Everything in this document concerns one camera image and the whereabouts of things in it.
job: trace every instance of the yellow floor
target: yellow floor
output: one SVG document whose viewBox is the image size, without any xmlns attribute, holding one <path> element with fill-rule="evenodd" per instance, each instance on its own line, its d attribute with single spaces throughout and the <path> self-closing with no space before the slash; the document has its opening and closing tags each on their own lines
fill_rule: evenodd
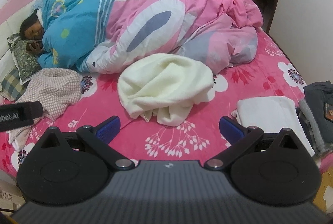
<svg viewBox="0 0 333 224">
<path fill-rule="evenodd" d="M 326 213 L 326 202 L 323 199 L 326 187 L 333 187 L 333 167 L 330 167 L 324 174 L 321 175 L 322 181 L 318 193 L 313 203 L 323 212 Z"/>
</svg>

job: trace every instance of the silver bolt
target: silver bolt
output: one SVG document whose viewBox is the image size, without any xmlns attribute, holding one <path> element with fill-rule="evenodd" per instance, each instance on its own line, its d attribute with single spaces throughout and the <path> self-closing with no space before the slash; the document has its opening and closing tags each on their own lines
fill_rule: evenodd
<svg viewBox="0 0 333 224">
<path fill-rule="evenodd" d="M 130 165 L 132 165 L 132 161 L 129 159 L 118 159 L 116 161 L 116 166 L 120 168 L 128 168 Z"/>
<path fill-rule="evenodd" d="M 207 161 L 207 165 L 211 168 L 220 168 L 223 166 L 223 162 L 219 159 L 210 159 Z"/>
</svg>

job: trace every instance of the white stripe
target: white stripe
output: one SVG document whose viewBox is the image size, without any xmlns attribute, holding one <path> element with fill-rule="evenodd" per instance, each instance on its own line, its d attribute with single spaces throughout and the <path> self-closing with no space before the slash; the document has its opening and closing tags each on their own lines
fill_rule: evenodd
<svg viewBox="0 0 333 224">
<path fill-rule="evenodd" d="M 104 17 L 104 22 L 103 22 L 103 24 L 104 24 L 104 27 L 106 28 L 106 22 L 107 22 L 107 17 L 108 17 L 108 13 L 109 13 L 109 10 L 110 10 L 110 7 L 111 7 L 111 4 L 112 4 L 112 2 L 114 2 L 114 0 L 110 0 L 109 1 L 109 5 L 108 5 L 108 8 L 107 8 L 107 10 L 106 10 L 106 15 L 105 15 L 105 17 Z"/>
<path fill-rule="evenodd" d="M 106 4 L 107 4 L 107 1 L 108 1 L 108 0 L 105 0 L 105 1 L 104 1 L 104 6 L 103 6 L 103 12 L 102 12 L 101 19 L 104 18 L 104 15 L 107 15 L 107 13 L 106 13 L 106 9 L 105 9 L 105 6 L 106 6 Z M 99 31 L 98 31 L 98 37 L 97 37 L 98 42 L 95 43 L 95 46 L 101 42 L 102 28 L 103 28 L 103 22 L 100 22 L 100 24 L 99 24 L 99 28 L 98 28 L 98 30 L 99 30 Z"/>
<path fill-rule="evenodd" d="M 98 23 L 99 23 L 99 11 L 101 10 L 102 1 L 103 0 L 99 1 L 99 7 L 98 7 L 98 11 L 97 11 L 97 22 L 96 22 L 96 32 L 95 32 L 95 45 L 96 45 L 96 42 L 97 42 Z"/>
</svg>

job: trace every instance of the blue and pink comforter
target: blue and pink comforter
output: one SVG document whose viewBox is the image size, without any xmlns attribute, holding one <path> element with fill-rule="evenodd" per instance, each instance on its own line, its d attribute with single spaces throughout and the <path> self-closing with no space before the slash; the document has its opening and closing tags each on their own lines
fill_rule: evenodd
<svg viewBox="0 0 333 224">
<path fill-rule="evenodd" d="M 43 23 L 42 67 L 116 73 L 174 53 L 218 73 L 254 59 L 263 20 L 252 0 L 44 0 Z"/>
</svg>

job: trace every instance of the hand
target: hand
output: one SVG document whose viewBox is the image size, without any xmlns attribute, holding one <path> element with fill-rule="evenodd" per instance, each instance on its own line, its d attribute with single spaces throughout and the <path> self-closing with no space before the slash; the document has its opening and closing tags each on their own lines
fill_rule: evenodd
<svg viewBox="0 0 333 224">
<path fill-rule="evenodd" d="M 39 54 L 44 52 L 44 48 L 41 48 L 39 43 L 37 43 L 37 42 L 34 43 L 35 48 L 32 47 L 32 44 L 30 44 L 29 46 L 30 46 L 30 51 L 27 51 L 27 53 L 29 53 L 29 54 L 38 56 Z"/>
</svg>

